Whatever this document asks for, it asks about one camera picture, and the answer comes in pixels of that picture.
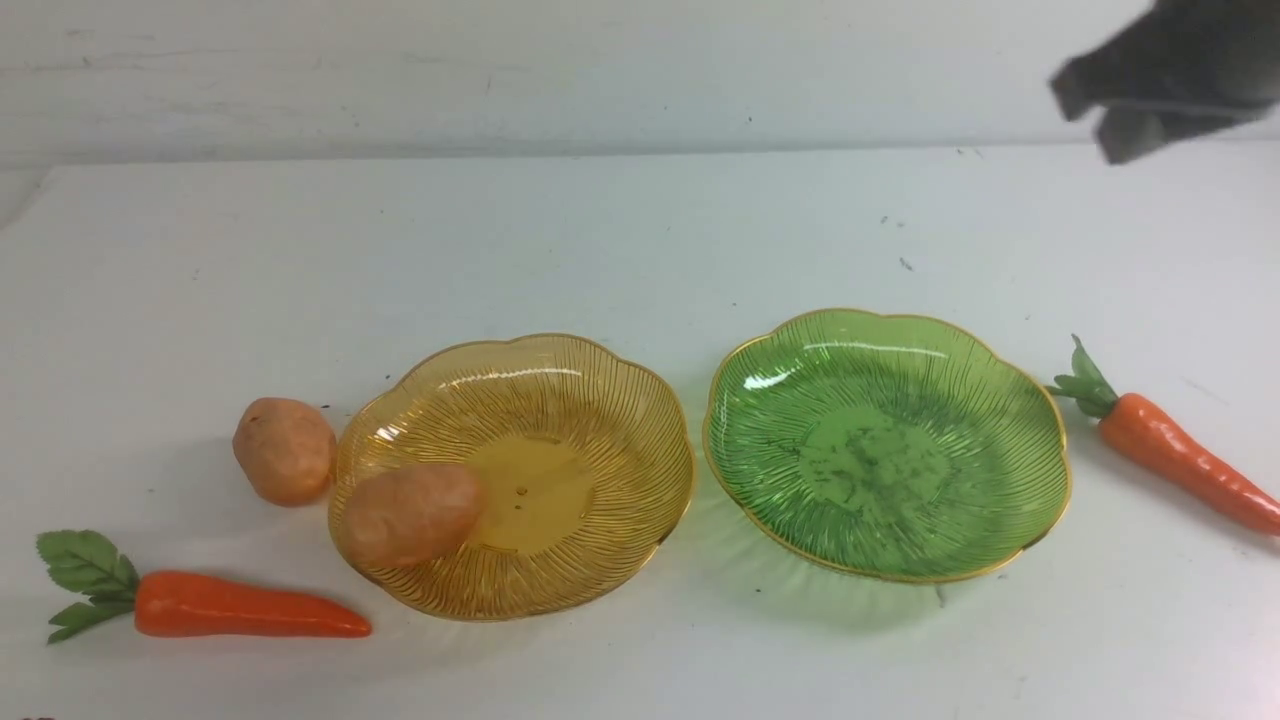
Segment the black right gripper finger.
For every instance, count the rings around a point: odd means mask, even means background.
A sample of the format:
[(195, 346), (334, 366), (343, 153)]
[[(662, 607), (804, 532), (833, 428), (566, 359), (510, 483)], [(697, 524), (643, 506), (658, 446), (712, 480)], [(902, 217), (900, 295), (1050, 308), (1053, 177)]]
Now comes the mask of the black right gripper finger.
[(1107, 164), (1125, 165), (1171, 145), (1234, 129), (1262, 120), (1270, 114), (1270, 105), (1112, 105), (1102, 110), (1096, 127), (1096, 145)]
[(1277, 104), (1277, 23), (1276, 1), (1156, 1), (1050, 88), (1068, 120), (1094, 108), (1256, 120)]

